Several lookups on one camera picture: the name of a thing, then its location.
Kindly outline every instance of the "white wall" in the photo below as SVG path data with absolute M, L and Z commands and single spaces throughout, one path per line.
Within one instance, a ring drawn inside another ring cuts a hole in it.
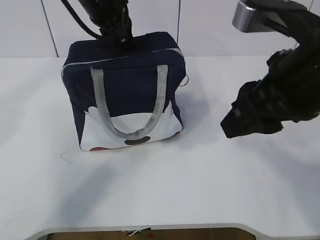
M 242 33 L 232 25 L 238 0 L 181 0 L 179 46 L 186 56 L 271 55 L 295 41 L 276 32 Z M 296 0 L 308 8 L 312 0 Z
M 320 16 L 320 0 L 313 1 L 311 12 Z
M 87 26 L 99 33 L 78 0 L 69 2 Z M 73 42 L 91 39 L 70 16 L 60 0 L 43 0 L 43 3 L 60 57 L 68 54 L 69 46 Z M 134 36 L 167 31 L 177 38 L 179 0 L 130 0 L 128 7 Z
M 86 24 L 98 32 L 77 0 L 69 0 Z M 312 0 L 296 0 L 310 7 Z M 270 55 L 295 42 L 279 33 L 242 33 L 232 26 L 238 0 L 181 0 L 179 45 L 186 56 Z M 60 0 L 43 0 L 57 51 L 90 39 Z M 168 31 L 176 38 L 179 0 L 130 0 L 135 36 Z M 320 0 L 311 10 L 320 15 Z M 56 56 L 41 0 L 2 0 L 0 57 Z
M 0 58 L 55 56 L 41 1 L 2 0 Z

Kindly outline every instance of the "floor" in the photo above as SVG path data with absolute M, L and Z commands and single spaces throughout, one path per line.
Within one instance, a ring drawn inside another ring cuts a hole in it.
M 127 232 L 55 233 L 48 240 L 256 240 L 252 234 L 236 228 L 145 230 L 133 236 Z

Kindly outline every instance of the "white bag panel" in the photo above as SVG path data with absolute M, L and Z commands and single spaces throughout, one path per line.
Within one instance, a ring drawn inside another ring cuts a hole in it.
M 125 140 L 114 136 L 104 125 L 100 118 L 98 109 L 91 106 L 85 114 L 84 130 L 80 147 L 83 151 L 90 151 L 93 148 L 116 149 L 129 147 L 125 144 Z M 112 117 L 112 122 L 120 131 L 129 133 L 137 129 L 143 128 L 151 117 L 152 113 L 134 113 Z M 151 143 L 163 139 L 167 139 L 181 132 L 183 127 L 177 117 L 174 115 L 172 104 L 169 102 L 165 112 L 148 135 L 151 139 L 146 143 Z

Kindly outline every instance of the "black cable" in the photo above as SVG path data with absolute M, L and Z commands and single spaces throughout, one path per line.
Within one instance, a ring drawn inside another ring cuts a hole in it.
M 87 27 L 87 25 L 81 20 L 81 18 L 78 16 L 76 11 L 73 9 L 73 7 L 70 5 L 68 0 L 61 0 L 65 8 L 69 11 L 73 19 L 78 23 L 78 25 L 90 36 L 94 37 L 95 39 L 105 39 L 103 36 L 96 34 L 94 31 L 92 31 L 90 28 Z

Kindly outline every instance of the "black spot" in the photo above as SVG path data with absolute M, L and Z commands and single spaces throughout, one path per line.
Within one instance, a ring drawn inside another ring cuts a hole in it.
M 149 136 L 145 136 L 144 138 L 141 138 L 139 140 L 125 140 L 124 143 L 129 146 L 139 145 L 139 144 L 145 144 L 151 139 Z

